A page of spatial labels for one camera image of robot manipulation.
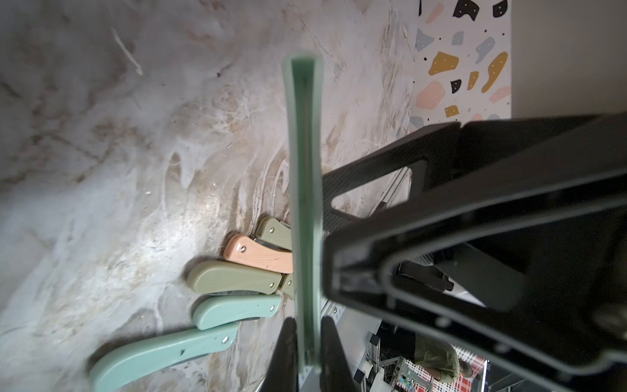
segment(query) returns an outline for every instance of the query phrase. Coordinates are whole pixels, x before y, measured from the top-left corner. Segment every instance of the peach knife handle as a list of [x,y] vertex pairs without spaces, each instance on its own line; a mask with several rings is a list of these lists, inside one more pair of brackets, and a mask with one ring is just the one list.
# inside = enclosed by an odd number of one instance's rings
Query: peach knife handle
[[263,270],[292,273],[292,253],[267,248],[245,235],[237,234],[226,244],[224,258],[230,262]]

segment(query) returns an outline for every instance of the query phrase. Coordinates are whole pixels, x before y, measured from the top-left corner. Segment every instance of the terrazzo pattern wall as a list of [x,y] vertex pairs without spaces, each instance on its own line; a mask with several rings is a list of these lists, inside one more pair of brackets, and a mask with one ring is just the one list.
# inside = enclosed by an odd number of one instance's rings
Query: terrazzo pattern wall
[[511,117],[512,0],[421,0],[411,124]]

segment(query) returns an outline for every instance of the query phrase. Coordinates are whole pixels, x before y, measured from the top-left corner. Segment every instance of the olive shirt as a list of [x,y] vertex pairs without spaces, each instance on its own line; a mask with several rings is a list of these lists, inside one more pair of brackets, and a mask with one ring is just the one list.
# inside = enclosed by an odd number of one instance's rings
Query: olive shirt
[[450,344],[416,334],[414,363],[440,371],[441,383],[452,383],[460,375],[457,352]]

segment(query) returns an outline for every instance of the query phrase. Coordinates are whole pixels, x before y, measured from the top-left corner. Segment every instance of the knife handle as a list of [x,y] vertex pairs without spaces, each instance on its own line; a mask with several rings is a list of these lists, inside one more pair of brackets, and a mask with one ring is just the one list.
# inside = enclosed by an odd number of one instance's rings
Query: knife handle
[[237,234],[226,244],[224,258],[230,262],[279,273],[292,273],[292,253],[267,248],[245,235]]
[[239,328],[240,323],[233,322],[205,331],[190,329],[115,349],[100,358],[90,371],[93,391],[112,391],[168,366],[226,350]]
[[255,236],[271,245],[292,250],[292,231],[270,216],[257,226]]
[[187,276],[187,285],[199,294],[234,290],[272,294],[277,291],[281,277],[278,272],[209,260],[192,268]]
[[285,275],[281,284],[278,286],[278,289],[282,292],[286,293],[290,296],[291,299],[294,299],[294,285],[296,284],[296,280],[294,279],[294,274],[291,273],[289,275]]
[[254,317],[272,317],[281,304],[280,295],[225,295],[202,302],[192,316],[198,329]]

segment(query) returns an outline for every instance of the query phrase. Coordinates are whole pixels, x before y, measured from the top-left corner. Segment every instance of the red plaid fabric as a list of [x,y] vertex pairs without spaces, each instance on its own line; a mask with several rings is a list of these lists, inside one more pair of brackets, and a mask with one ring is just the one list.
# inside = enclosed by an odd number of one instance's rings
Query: red plaid fabric
[[[444,383],[438,382],[437,380],[433,380],[432,392],[470,392],[472,388],[472,379],[479,372],[481,373],[483,372],[483,367],[485,366],[485,360],[483,358],[481,358],[480,356],[477,356],[476,354],[473,354],[472,352],[468,350],[464,350],[462,348],[455,347],[455,346],[453,346],[453,348],[455,348],[455,351],[457,352],[457,356],[462,361],[467,362],[470,364],[470,366],[472,366],[474,370],[473,376],[471,379],[466,379],[463,376],[459,376],[457,377],[454,383],[450,383],[450,384],[444,384]],[[431,375],[427,373],[427,371],[424,370],[422,366],[416,365],[412,363],[411,361],[408,361],[407,359],[405,359],[405,361],[407,362],[407,365],[409,366],[410,370],[414,372],[414,374],[416,374],[420,378],[423,378],[427,381],[431,381],[432,379]],[[403,386],[402,383],[397,383],[397,385],[407,392],[427,392],[427,390],[424,389],[420,385],[414,385],[411,388],[411,390]]]

